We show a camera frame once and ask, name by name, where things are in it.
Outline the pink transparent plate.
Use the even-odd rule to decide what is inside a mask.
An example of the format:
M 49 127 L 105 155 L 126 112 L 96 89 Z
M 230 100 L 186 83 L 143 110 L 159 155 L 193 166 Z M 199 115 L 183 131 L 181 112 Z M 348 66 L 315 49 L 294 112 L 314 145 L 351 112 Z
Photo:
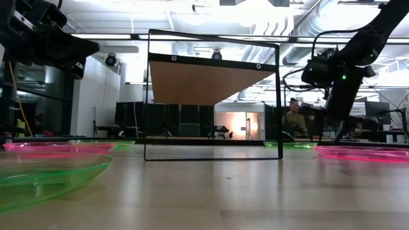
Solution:
M 114 149 L 114 143 L 99 142 L 15 142 L 3 144 L 12 152 L 85 152 L 107 154 Z
M 321 157 L 368 162 L 409 162 L 409 149 L 367 146 L 315 146 Z

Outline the person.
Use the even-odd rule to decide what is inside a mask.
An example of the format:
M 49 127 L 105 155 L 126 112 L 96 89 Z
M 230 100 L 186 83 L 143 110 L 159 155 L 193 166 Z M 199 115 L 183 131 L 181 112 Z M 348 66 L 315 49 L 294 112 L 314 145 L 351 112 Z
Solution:
M 306 137 L 307 127 L 305 118 L 299 113 L 298 100 L 290 98 L 289 111 L 282 117 L 282 124 L 287 133 L 293 137 Z

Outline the black computer monitor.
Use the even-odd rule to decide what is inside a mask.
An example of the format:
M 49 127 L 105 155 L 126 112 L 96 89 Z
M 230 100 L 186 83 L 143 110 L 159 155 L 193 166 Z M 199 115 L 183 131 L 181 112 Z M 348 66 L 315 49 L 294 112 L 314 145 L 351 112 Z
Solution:
M 387 102 L 365 102 L 366 116 L 375 117 L 379 125 L 391 125 L 390 106 Z

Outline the large green transparent plate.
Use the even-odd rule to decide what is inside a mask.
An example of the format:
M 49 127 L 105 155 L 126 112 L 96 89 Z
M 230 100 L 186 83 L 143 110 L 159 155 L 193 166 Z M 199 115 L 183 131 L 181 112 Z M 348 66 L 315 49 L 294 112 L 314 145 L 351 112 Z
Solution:
M 113 163 L 87 152 L 0 154 L 0 213 L 40 203 L 87 185 Z

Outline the silver ventilation duct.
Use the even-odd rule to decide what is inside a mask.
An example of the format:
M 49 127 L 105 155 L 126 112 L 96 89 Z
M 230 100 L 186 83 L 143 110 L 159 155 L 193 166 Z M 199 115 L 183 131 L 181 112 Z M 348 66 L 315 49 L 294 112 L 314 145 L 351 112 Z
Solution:
M 345 15 L 346 7 L 338 5 L 340 0 L 319 0 L 306 17 L 297 22 L 290 36 L 314 38 L 320 32 L 347 29 L 352 24 L 350 16 Z M 283 65 L 295 66 L 311 56 L 310 47 L 298 47 L 293 43 L 280 45 L 280 58 Z

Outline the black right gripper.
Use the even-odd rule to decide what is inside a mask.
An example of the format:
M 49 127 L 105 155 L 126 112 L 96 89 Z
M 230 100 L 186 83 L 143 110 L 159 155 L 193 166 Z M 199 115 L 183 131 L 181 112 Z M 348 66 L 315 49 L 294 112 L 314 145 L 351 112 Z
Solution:
M 362 79 L 366 76 L 366 67 L 330 65 L 328 70 L 333 81 L 325 104 L 325 115 L 342 120 L 332 141 L 336 143 L 349 132 L 348 122 L 344 120 L 350 115 Z

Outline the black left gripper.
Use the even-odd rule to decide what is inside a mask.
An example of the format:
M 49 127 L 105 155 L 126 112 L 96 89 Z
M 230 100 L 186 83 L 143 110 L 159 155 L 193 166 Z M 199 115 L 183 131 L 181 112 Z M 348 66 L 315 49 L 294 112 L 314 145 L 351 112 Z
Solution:
M 65 33 L 60 27 L 31 29 L 0 28 L 4 61 L 25 65 L 53 66 L 67 69 L 98 52 L 100 46 Z

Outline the grey office chair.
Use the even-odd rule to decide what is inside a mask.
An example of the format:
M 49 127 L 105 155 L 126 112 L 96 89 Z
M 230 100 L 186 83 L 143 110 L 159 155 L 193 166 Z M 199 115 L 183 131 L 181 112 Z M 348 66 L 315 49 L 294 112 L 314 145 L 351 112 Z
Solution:
M 182 137 L 199 137 L 201 128 L 199 123 L 181 123 L 179 125 L 179 136 Z

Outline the black frame wooden shelf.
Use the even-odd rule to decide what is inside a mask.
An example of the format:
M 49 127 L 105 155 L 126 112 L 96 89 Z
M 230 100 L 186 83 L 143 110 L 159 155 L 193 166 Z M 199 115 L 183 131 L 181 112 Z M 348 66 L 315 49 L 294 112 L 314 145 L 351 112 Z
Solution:
M 272 65 L 268 65 L 148 52 L 146 87 L 153 91 L 154 101 L 162 104 L 214 106 L 232 94 L 248 88 L 269 75 L 274 75 L 276 106 L 281 107 L 278 44 L 238 40 L 224 35 L 181 33 L 159 29 L 150 29 L 147 41 L 157 42 L 160 35 L 177 41 L 187 39 L 192 42 L 233 43 L 268 48 L 273 50 L 275 61 Z

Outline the long ceiling light strip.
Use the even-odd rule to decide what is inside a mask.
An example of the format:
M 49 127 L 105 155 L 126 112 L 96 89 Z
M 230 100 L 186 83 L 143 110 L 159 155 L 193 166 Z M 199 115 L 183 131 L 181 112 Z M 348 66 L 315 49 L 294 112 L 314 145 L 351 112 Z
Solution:
M 72 36 L 89 40 L 130 40 L 130 34 L 72 34 Z

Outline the black room divider panels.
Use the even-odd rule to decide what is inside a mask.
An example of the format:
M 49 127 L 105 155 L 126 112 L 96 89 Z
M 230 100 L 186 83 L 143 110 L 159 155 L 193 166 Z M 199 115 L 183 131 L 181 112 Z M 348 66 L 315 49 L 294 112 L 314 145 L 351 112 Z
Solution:
M 181 137 L 181 123 L 199 123 L 207 137 L 213 126 L 214 107 L 144 102 L 117 103 L 114 124 L 126 137 Z

